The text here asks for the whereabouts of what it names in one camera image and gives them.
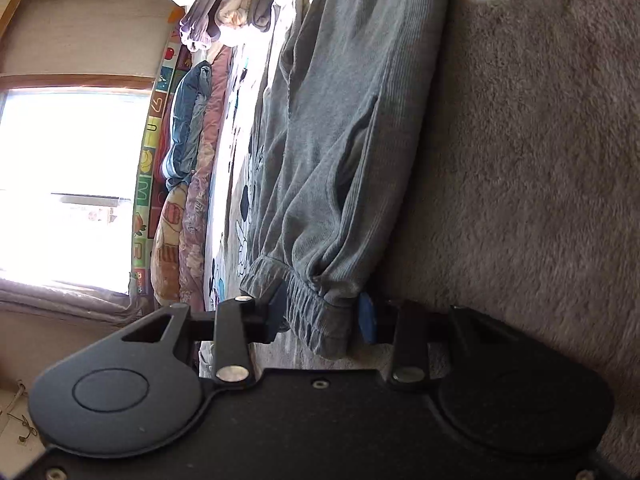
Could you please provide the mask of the yellow orange cartoon pillow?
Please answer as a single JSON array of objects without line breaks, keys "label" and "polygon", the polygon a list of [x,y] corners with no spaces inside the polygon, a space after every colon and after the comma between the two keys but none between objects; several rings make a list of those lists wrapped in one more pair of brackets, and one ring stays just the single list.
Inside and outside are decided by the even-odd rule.
[{"label": "yellow orange cartoon pillow", "polygon": [[151,285],[154,298],[162,306],[179,300],[179,244],[186,211],[184,183],[172,188],[167,195],[155,231],[151,252]]}]

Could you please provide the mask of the pink floral quilt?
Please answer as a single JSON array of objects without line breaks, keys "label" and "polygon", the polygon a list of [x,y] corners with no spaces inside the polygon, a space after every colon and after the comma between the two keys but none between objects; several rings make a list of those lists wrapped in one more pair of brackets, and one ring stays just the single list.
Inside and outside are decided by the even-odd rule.
[{"label": "pink floral quilt", "polygon": [[224,110],[232,50],[222,47],[213,60],[212,94],[203,108],[202,128],[191,182],[186,188],[186,206],[179,238],[179,297],[192,311],[205,310],[204,271],[209,187],[214,171]]}]

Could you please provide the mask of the grey curtain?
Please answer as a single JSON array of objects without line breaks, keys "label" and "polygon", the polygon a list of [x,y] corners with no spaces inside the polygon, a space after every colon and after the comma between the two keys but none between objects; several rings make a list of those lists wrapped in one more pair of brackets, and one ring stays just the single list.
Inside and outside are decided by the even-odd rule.
[{"label": "grey curtain", "polygon": [[125,326],[153,310],[148,296],[140,295],[132,278],[129,292],[53,283],[33,285],[1,278],[1,310]]}]

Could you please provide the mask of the grey sweatpants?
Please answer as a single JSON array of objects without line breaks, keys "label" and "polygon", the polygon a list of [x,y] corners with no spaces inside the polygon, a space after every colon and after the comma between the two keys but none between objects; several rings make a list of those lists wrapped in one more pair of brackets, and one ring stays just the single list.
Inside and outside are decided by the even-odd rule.
[{"label": "grey sweatpants", "polygon": [[280,53],[250,144],[241,287],[342,358],[416,156],[448,0],[312,0]]}]

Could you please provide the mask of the blue folded quilt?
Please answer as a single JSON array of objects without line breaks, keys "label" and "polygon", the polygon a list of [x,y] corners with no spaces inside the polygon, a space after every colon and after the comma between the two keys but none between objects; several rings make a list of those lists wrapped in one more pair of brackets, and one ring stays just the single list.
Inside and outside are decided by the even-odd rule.
[{"label": "blue folded quilt", "polygon": [[178,84],[170,111],[169,148],[162,162],[168,191],[191,180],[212,89],[212,64],[207,61],[194,65]]}]

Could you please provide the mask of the Mickey Mouse brown blanket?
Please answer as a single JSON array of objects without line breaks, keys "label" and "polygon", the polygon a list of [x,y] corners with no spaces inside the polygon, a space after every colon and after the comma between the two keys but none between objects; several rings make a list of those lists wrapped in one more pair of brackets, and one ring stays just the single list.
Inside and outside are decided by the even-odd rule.
[{"label": "Mickey Mouse brown blanket", "polygon": [[383,283],[594,367],[639,471],[639,0],[450,0]]}]

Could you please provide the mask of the window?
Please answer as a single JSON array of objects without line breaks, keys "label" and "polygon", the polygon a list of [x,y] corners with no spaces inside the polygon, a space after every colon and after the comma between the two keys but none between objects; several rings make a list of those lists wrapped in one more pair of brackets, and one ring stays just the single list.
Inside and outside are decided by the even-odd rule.
[{"label": "window", "polygon": [[150,92],[1,95],[1,275],[126,292]]}]

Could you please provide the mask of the colourful alphabet foam mat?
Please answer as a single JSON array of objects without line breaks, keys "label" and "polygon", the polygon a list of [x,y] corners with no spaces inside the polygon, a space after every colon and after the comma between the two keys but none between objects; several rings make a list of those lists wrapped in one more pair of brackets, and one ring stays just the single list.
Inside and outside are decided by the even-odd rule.
[{"label": "colourful alphabet foam mat", "polygon": [[183,47],[179,22],[184,10],[175,6],[168,18],[172,29],[151,87],[138,162],[134,212],[132,213],[131,279],[134,291],[150,296],[152,244],[166,188],[160,166],[168,148],[170,109],[179,81],[189,69],[188,52]]}]

